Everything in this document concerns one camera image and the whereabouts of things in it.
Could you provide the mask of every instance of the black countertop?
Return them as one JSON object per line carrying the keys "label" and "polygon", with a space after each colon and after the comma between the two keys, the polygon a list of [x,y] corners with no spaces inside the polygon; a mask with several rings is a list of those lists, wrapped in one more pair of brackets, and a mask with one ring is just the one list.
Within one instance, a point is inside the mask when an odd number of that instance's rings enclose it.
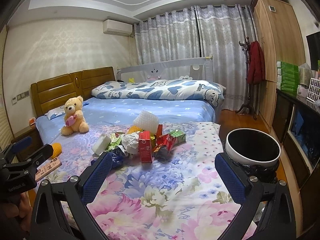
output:
{"label": "black countertop", "polygon": [[281,95],[284,98],[287,98],[296,106],[300,106],[305,108],[306,110],[309,110],[310,113],[316,114],[320,118],[320,107],[316,106],[313,102],[309,101],[307,98],[300,97],[290,92],[281,91],[279,89],[276,89],[276,91],[278,95]]}

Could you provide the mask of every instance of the teddy bear's arm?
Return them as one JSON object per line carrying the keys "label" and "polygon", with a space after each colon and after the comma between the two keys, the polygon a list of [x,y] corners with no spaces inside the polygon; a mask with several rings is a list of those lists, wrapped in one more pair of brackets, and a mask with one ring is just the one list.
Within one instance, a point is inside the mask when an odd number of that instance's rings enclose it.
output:
{"label": "teddy bear's arm", "polygon": [[82,119],[83,118],[83,112],[81,110],[77,110],[75,112],[76,118]]}

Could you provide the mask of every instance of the wooden coat stand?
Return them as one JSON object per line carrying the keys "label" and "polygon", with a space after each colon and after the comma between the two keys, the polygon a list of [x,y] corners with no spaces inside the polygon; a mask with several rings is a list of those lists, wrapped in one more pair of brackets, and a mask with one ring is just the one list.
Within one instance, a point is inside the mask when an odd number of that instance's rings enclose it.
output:
{"label": "wooden coat stand", "polygon": [[[245,62],[246,66],[247,66],[247,76],[248,76],[248,71],[249,71],[249,64],[250,64],[250,42],[249,42],[249,37],[246,38],[246,41],[245,43],[241,43],[239,41],[239,45],[241,47],[244,47],[242,49],[242,51],[246,52],[246,55],[247,55],[247,60]],[[242,106],[240,107],[240,109],[238,111],[236,111],[236,114],[240,113],[242,111],[243,108],[248,108],[249,109],[249,114],[252,114],[253,116],[253,119],[254,120],[257,120],[257,117],[255,115],[255,112],[254,112],[254,108],[253,106],[251,106],[251,84],[249,84],[249,91],[248,91],[248,100],[247,100],[247,103],[246,104],[242,104]]]}

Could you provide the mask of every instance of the television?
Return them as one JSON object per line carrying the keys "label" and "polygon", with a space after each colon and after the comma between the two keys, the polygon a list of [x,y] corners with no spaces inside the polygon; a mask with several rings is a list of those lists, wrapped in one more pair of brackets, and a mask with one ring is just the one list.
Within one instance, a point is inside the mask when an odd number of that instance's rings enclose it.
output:
{"label": "television", "polygon": [[308,35],[307,41],[310,52],[310,67],[312,70],[318,70],[318,60],[320,60],[320,32]]}

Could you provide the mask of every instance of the air conditioner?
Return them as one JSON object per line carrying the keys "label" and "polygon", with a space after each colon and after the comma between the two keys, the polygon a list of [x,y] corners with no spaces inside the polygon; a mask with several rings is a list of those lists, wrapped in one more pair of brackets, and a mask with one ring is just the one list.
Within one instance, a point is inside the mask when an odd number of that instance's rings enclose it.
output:
{"label": "air conditioner", "polygon": [[103,22],[103,33],[129,36],[132,33],[132,25],[113,20],[106,20]]}

